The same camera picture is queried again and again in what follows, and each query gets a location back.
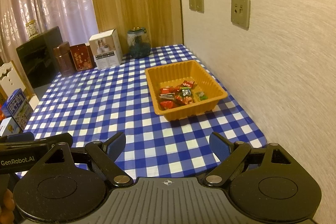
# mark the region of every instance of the black robotic device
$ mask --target black robotic device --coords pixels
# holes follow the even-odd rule
[[[1,160],[38,160],[0,166],[0,174],[29,170],[13,191],[24,224],[315,223],[320,187],[279,144],[256,149],[212,133],[210,147],[221,161],[212,171],[134,182],[114,163],[125,148],[123,133],[83,148],[70,148],[69,135],[55,144],[60,136],[0,144]]]

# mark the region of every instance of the silver screw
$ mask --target silver screw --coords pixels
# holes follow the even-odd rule
[[[130,178],[128,176],[120,175],[120,176],[114,177],[114,181],[116,183],[127,183],[130,181]]]
[[[206,177],[205,179],[207,182],[211,184],[220,183],[222,181],[222,178],[217,175],[211,175],[211,176]]]

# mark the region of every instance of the checkered tablecloth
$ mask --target checkered tablecloth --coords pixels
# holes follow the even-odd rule
[[[184,45],[174,45],[153,48],[143,59],[126,56],[114,68],[58,75],[25,131],[35,138],[68,132],[73,147],[123,131],[126,147],[116,163],[134,179],[181,177],[215,167],[219,160],[209,147],[213,131],[232,142],[266,145],[263,133],[230,94],[203,115],[168,122],[154,113],[145,69],[191,59],[197,60]]]

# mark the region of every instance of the beige textured wall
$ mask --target beige textured wall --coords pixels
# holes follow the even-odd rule
[[[336,223],[336,0],[251,0],[248,31],[231,0],[204,2],[182,0],[185,45],[320,184],[315,220]]]

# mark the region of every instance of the wall outlet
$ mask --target wall outlet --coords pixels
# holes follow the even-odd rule
[[[195,0],[189,0],[189,9],[192,11],[196,11],[196,2]]]
[[[204,13],[204,0],[195,0],[196,11],[199,13]]]
[[[250,0],[231,0],[231,22],[242,27],[250,26]]]

